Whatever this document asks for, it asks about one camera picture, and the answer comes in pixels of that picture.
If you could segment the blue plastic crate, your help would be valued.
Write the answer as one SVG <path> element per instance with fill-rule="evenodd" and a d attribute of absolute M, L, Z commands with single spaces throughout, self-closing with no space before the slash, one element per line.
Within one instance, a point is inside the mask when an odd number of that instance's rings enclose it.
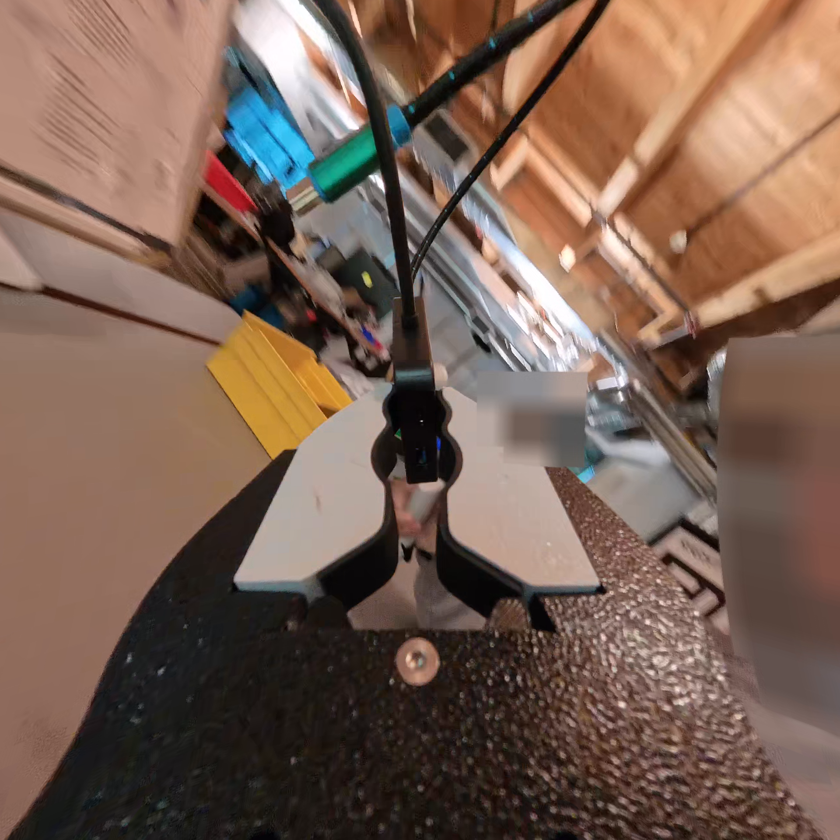
<path fill-rule="evenodd" d="M 231 45 L 224 55 L 225 141 L 261 184 L 286 196 L 308 175 L 315 154 L 261 60 L 244 46 Z"/>

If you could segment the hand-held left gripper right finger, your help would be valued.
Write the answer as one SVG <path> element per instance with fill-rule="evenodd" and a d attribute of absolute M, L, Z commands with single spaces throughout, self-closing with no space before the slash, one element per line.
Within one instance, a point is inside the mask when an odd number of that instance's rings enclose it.
<path fill-rule="evenodd" d="M 606 591 L 547 470 L 479 441 L 476 402 L 438 393 L 441 491 L 435 564 L 447 593 L 486 620 L 501 602 L 552 631 L 547 599 Z"/>

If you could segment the pale cardboard box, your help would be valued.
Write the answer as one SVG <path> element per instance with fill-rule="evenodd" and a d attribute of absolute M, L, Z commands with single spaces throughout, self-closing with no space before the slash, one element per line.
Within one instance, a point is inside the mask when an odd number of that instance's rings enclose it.
<path fill-rule="evenodd" d="M 234 5 L 2 1 L 2 170 L 179 244 Z"/>

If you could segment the red plastic bin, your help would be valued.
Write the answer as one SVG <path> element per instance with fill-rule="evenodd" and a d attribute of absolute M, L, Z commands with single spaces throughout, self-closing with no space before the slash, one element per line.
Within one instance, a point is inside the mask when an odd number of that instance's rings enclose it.
<path fill-rule="evenodd" d="M 205 152 L 203 184 L 224 199 L 235 211 L 257 215 L 258 208 L 254 200 L 212 150 Z"/>

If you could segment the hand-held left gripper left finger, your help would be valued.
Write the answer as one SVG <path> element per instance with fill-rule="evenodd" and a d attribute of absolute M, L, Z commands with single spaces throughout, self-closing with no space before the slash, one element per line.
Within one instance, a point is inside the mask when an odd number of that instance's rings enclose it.
<path fill-rule="evenodd" d="M 234 576 L 241 592 L 323 597 L 349 610 L 385 586 L 400 560 L 390 487 L 396 465 L 378 384 L 294 451 Z"/>

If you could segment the braided black cable green plugs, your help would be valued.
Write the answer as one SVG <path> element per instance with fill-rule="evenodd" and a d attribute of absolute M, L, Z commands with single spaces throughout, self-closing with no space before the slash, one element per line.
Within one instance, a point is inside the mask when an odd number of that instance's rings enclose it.
<path fill-rule="evenodd" d="M 379 172 L 385 192 L 385 206 L 392 233 L 392 244 L 401 297 L 404 301 L 414 298 L 413 283 L 427 252 L 437 236 L 466 197 L 472 186 L 489 169 L 504 146 L 519 131 L 531 112 L 536 109 L 578 53 L 585 40 L 609 7 L 609 1 L 593 2 L 587 15 L 574 31 L 570 41 L 546 71 L 525 102 L 510 117 L 507 124 L 481 155 L 465 178 L 458 184 L 428 229 L 413 260 L 409 260 L 409 247 L 403 193 L 397 170 L 396 152 L 407 145 L 413 132 L 434 115 L 443 105 L 453 100 L 469 84 L 523 46 L 548 24 L 555 21 L 574 5 L 574 1 L 548 1 L 530 8 L 515 17 L 505 27 L 491 33 L 478 47 L 459 59 L 443 72 L 422 93 L 403 106 L 386 107 L 378 83 L 366 57 L 360 37 L 338 2 L 315 2 L 320 16 L 328 23 L 332 33 L 350 59 L 360 84 L 368 122 L 330 152 L 311 163 L 308 182 L 315 196 L 322 203 L 334 203 L 359 186 L 367 177 Z"/>

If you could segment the yellow plastic bin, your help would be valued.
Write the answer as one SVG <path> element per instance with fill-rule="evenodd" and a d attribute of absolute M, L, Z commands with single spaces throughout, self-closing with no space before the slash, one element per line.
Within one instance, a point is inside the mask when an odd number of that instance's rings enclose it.
<path fill-rule="evenodd" d="M 271 459 L 352 402 L 313 351 L 249 312 L 206 368 Z"/>

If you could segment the black usb hub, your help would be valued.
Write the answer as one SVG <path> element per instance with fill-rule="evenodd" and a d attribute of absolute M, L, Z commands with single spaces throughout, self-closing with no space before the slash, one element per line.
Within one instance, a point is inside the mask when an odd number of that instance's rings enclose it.
<path fill-rule="evenodd" d="M 393 307 L 392 391 L 386 411 L 401 441 L 409 484 L 438 479 L 438 437 L 442 424 L 424 301 L 399 297 Z"/>

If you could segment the cluttered workbench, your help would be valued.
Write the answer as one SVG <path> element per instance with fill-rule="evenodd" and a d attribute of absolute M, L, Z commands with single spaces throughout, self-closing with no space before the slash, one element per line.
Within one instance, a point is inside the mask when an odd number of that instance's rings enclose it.
<path fill-rule="evenodd" d="M 317 262 L 296 255 L 293 245 L 298 234 L 291 205 L 278 189 L 258 191 L 254 201 L 272 291 L 282 300 L 306 300 L 315 313 L 315 328 L 345 340 L 353 368 L 370 379 L 390 380 L 391 357 L 376 336 L 375 308 Z"/>

